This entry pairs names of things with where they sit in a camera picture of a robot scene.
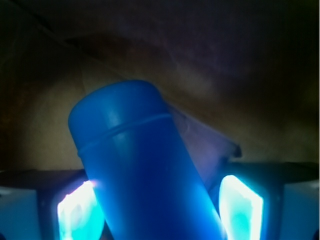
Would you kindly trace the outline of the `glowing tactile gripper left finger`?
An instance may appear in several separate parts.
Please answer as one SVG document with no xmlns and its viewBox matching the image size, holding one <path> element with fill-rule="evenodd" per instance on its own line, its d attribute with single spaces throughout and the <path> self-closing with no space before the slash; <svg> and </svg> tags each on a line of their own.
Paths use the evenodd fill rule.
<svg viewBox="0 0 320 240">
<path fill-rule="evenodd" d="M 98 240 L 104 225 L 84 170 L 1 171 L 2 240 Z"/>
</svg>

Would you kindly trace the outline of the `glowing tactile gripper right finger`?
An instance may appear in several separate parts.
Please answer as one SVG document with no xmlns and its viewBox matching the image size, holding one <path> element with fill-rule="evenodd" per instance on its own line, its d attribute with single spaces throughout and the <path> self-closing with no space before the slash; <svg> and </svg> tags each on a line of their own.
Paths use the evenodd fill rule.
<svg viewBox="0 0 320 240">
<path fill-rule="evenodd" d="M 317 163 L 231 163 L 218 209 L 229 240 L 318 240 Z"/>
</svg>

